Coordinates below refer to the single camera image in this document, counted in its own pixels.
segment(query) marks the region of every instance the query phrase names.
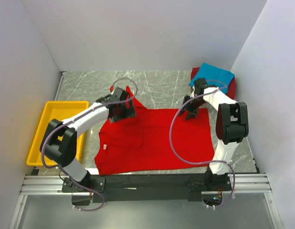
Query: black mounting bar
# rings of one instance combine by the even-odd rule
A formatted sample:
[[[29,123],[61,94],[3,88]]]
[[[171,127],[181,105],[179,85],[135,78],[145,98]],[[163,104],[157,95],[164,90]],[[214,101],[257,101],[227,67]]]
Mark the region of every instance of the black mounting bar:
[[[231,191],[228,174],[213,175],[208,169],[202,174],[156,174],[156,175],[91,175],[94,189],[105,196],[106,201],[170,200],[187,199],[202,201],[202,191]],[[81,192],[67,177],[62,192]],[[84,205],[86,196],[74,196],[74,205]],[[93,202],[102,202],[98,195]]]

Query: black cable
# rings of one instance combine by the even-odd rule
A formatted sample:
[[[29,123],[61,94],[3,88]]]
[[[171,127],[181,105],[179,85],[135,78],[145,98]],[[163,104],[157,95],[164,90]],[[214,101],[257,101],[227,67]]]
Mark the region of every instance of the black cable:
[[[60,179],[63,181],[63,178],[61,177],[61,172],[62,172],[62,171],[60,171],[60,173],[58,174],[58,176],[59,176]]]

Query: blue folded shirt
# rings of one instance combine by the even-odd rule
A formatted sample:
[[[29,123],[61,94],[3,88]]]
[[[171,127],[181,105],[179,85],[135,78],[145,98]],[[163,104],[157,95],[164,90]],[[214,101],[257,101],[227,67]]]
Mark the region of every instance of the blue folded shirt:
[[[205,78],[207,81],[208,80],[218,80],[223,82],[224,84],[227,85],[227,88],[221,89],[221,91],[225,94],[228,92],[228,85],[230,84],[231,80],[234,78],[234,74],[231,72],[214,67],[210,64],[203,63],[200,67],[200,70],[197,72],[195,77],[191,80],[190,86],[194,86],[194,81],[197,80],[198,78]],[[208,84],[214,84],[217,85],[218,87],[223,87],[223,84],[218,83],[218,82],[207,82]]]

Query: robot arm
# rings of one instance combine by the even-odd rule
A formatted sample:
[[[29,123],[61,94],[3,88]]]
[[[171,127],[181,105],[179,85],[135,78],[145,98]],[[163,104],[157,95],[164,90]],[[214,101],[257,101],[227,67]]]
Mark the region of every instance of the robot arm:
[[[42,150],[45,139],[54,129],[62,124],[75,120],[51,137],[45,147],[44,153],[49,159],[61,166],[74,180],[83,186],[91,187],[89,172],[82,167],[75,157],[77,138],[95,124],[105,121],[108,118],[110,118],[111,122],[116,122],[135,116],[136,113],[132,101],[101,106],[109,102],[123,101],[128,97],[128,92],[121,88],[116,88],[111,94],[96,100],[89,108],[73,117],[62,121],[53,119],[48,124],[40,150]]]
[[[185,96],[184,102],[197,95],[212,93],[215,90],[217,90],[216,86],[208,85],[204,78],[200,78],[194,82],[191,96]],[[230,99],[218,90],[191,101],[185,107],[185,110],[188,111],[188,118],[198,115],[198,107],[204,101],[210,103],[218,112],[216,135],[219,140],[213,160],[222,160],[229,163],[239,143],[248,135],[247,105]],[[222,175],[229,172],[224,163],[210,163],[209,167],[213,174]]]

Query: metal frame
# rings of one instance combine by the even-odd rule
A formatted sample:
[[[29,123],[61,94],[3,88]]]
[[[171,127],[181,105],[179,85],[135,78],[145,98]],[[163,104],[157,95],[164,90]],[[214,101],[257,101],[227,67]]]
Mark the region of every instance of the metal frame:
[[[272,193],[264,193],[266,203],[268,206],[268,209],[271,214],[271,218],[274,224],[275,229],[283,229],[283,224],[280,219],[280,215],[277,209],[277,206],[275,204],[274,196]]]
[[[26,176],[20,195],[89,195],[89,192],[63,193],[59,176]],[[266,174],[236,174],[235,193],[271,193]]]
[[[12,216],[9,229],[17,229],[22,217],[22,213],[24,210],[25,203],[27,201],[27,195],[19,195],[18,201],[14,210],[14,214]]]

